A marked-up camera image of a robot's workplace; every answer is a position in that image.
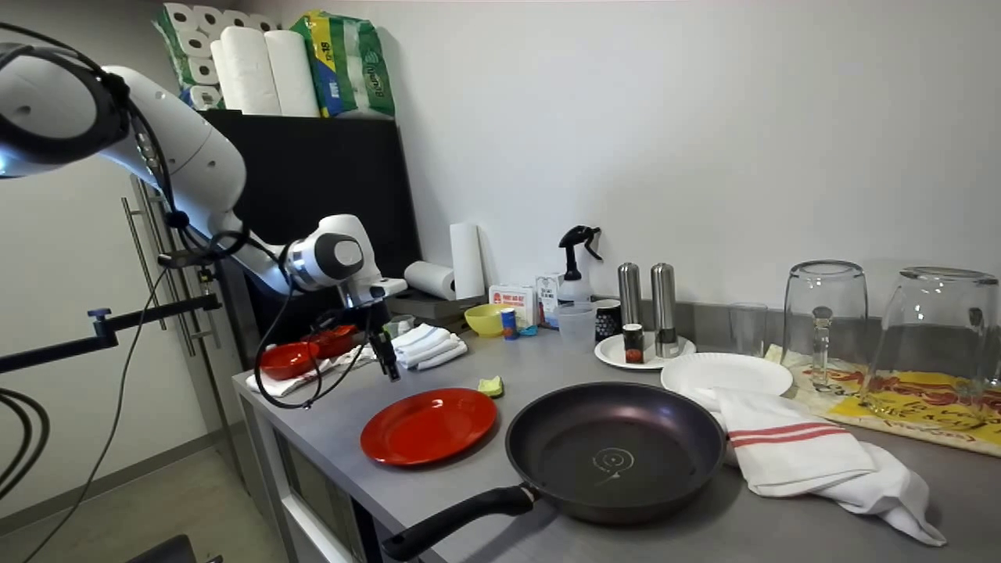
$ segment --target kitchen counter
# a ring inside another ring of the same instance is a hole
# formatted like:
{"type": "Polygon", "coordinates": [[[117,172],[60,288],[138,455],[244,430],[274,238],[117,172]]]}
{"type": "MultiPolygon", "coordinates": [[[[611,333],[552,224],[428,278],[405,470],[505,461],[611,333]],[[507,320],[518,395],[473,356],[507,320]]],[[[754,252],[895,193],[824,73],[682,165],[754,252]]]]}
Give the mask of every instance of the kitchen counter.
{"type": "MultiPolygon", "coordinates": [[[[515,486],[505,455],[507,423],[536,398],[578,381],[649,381],[661,372],[624,372],[599,362],[586,347],[566,347],[557,335],[523,342],[480,342],[473,355],[434,372],[405,372],[389,381],[379,367],[364,367],[312,411],[274,411],[247,390],[244,404],[289,438],[325,478],[347,490],[382,530],[400,532],[464,499],[515,486]],[[502,425],[475,450],[433,470],[377,465],[359,450],[364,425],[389,404],[433,387],[475,387],[484,376],[505,376],[499,401],[502,425]]],[[[933,524],[947,549],[922,549],[879,521],[861,521],[831,501],[763,501],[749,495],[737,470],[726,470],[688,510],[639,530],[604,530],[538,503],[525,516],[484,516],[434,546],[421,560],[995,560],[1001,532],[1001,461],[922,444],[895,434],[854,431],[889,448],[933,486],[933,524]]]]}

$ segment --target white wall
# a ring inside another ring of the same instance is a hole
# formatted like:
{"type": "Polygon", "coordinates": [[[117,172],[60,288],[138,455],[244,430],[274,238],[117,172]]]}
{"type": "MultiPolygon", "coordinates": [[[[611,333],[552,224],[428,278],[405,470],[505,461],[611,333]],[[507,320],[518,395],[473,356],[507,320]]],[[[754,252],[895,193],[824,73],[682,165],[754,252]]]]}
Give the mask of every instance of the white wall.
{"type": "MultiPolygon", "coordinates": [[[[53,34],[92,60],[171,84],[149,0],[0,0],[0,14],[4,22],[53,34]]],[[[0,186],[0,356],[93,335],[84,315],[92,308],[144,308],[148,291],[120,203],[127,193],[127,176],[104,160],[0,186]]],[[[0,376],[4,387],[33,395],[53,420],[48,455],[0,503],[0,516],[84,483],[112,423],[131,333],[120,337],[123,347],[112,350],[0,376]]],[[[182,342],[148,327],[127,376],[123,431],[100,476],[208,431],[182,342]]],[[[16,416],[0,411],[0,463],[16,440],[16,416]]]]}
{"type": "Polygon", "coordinates": [[[791,263],[1001,269],[1001,5],[242,0],[384,33],[421,252],[484,228],[490,278],[552,267],[552,225],[612,267],[673,263],[682,300],[783,308],[791,263]]]}

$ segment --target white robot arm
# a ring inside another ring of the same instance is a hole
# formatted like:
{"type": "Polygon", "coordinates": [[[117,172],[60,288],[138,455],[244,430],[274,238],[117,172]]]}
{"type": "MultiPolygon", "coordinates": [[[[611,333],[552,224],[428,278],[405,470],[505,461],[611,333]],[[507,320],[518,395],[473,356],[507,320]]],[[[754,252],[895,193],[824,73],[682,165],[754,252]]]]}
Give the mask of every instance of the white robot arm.
{"type": "Polygon", "coordinates": [[[229,253],[274,294],[342,288],[347,308],[367,308],[405,291],[382,278],[357,217],[325,217],[289,249],[247,231],[233,214],[247,181],[242,153],[149,80],[60,48],[0,43],[0,179],[92,153],[167,190],[196,235],[233,243],[229,253]]]}

